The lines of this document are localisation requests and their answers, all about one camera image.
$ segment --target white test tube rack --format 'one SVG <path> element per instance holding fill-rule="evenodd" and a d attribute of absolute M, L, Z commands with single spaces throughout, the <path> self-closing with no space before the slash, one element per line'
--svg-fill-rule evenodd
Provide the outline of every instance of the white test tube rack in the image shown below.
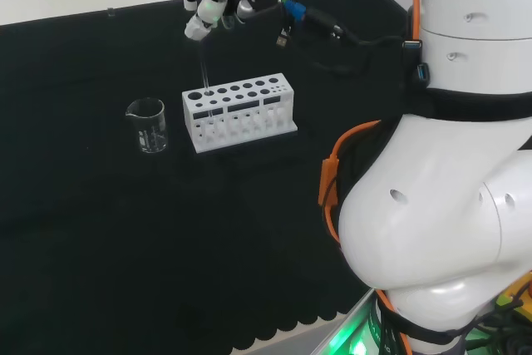
<path fill-rule="evenodd" d="M 283 74 L 186 91 L 183 109 L 197 153 L 298 130 Z"/>

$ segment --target glass beaker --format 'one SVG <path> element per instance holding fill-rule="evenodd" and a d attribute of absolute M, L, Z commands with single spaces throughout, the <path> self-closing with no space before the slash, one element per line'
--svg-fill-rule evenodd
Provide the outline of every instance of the glass beaker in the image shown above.
<path fill-rule="evenodd" d="M 145 153 L 158 153 L 166 148 L 165 104 L 151 97 L 133 101 L 126 110 L 126 117 L 135 126 L 139 147 Z"/>

